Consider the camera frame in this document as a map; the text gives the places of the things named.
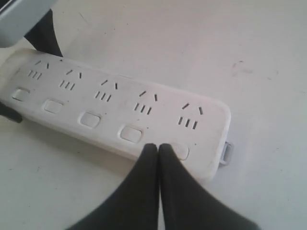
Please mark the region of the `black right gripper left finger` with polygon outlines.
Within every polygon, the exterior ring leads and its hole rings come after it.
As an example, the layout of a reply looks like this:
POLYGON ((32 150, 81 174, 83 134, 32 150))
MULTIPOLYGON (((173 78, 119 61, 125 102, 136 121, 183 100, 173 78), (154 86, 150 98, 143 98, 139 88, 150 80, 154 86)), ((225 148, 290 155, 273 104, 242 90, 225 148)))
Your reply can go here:
POLYGON ((156 230, 159 213, 158 149, 145 144, 119 187, 71 230, 156 230))

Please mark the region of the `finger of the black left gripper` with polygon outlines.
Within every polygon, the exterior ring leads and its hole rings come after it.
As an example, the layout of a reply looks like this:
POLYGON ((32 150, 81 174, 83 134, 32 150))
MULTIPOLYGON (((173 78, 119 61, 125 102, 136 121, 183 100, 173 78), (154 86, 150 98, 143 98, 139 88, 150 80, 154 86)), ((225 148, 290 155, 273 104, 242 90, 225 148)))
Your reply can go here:
POLYGON ((16 123, 21 123, 23 121, 23 117, 20 113, 2 102, 0 102, 0 115, 16 123))
POLYGON ((24 36, 24 38, 36 50, 61 57, 61 50, 54 30, 53 11, 51 9, 24 36))

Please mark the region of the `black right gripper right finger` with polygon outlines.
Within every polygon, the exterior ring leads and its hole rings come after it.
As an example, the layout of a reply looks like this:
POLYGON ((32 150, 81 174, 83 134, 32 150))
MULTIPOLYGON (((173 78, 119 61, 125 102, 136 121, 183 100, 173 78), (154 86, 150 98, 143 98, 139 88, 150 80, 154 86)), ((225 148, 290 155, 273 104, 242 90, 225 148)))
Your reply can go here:
POLYGON ((167 230, 258 230, 248 218, 207 192, 169 144, 159 146, 160 190, 167 230))

